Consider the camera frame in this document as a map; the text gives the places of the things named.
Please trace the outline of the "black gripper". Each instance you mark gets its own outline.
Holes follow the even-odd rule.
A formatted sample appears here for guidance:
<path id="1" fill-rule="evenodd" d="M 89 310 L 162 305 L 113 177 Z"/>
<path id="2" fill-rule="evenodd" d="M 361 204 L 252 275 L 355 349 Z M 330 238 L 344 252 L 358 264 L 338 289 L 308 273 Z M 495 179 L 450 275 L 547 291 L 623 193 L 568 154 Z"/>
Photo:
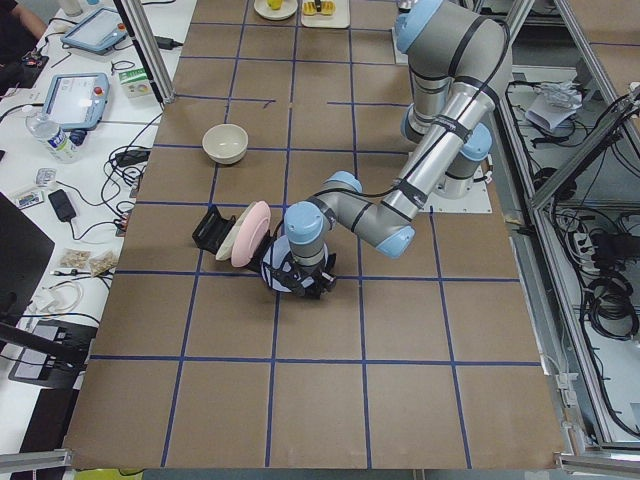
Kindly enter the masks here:
<path id="1" fill-rule="evenodd" d="M 263 263 L 262 276 L 272 290 L 298 297 L 319 299 L 323 293 L 334 289 L 334 277 L 327 272 L 316 271 L 307 275 L 297 265 L 290 263 L 280 267 Z"/>

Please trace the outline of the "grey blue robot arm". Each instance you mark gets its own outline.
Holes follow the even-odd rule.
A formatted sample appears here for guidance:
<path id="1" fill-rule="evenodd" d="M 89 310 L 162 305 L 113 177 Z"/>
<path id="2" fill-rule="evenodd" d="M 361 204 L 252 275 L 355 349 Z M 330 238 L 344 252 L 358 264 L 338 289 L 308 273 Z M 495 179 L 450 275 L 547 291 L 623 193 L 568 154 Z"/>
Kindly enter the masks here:
<path id="1" fill-rule="evenodd" d="M 394 31 L 413 88 L 402 132 L 416 148 L 380 202 L 351 173 L 339 171 L 320 191 L 291 205 L 283 235 L 263 250 L 261 275 L 271 289 L 317 298 L 335 285 L 325 235 L 342 225 L 389 258 L 412 242 L 414 217 L 504 96 L 512 69 L 511 28 L 450 1 L 418 1 Z"/>

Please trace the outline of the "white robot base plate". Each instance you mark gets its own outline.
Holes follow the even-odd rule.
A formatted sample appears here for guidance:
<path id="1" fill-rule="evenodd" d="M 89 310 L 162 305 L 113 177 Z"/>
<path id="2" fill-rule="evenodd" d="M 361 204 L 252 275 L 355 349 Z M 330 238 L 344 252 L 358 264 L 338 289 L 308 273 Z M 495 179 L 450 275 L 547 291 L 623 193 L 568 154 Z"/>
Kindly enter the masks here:
<path id="1" fill-rule="evenodd" d="M 421 209 L 424 213 L 491 214 L 488 193 L 491 181 L 490 154 L 473 160 L 459 153 Z"/>

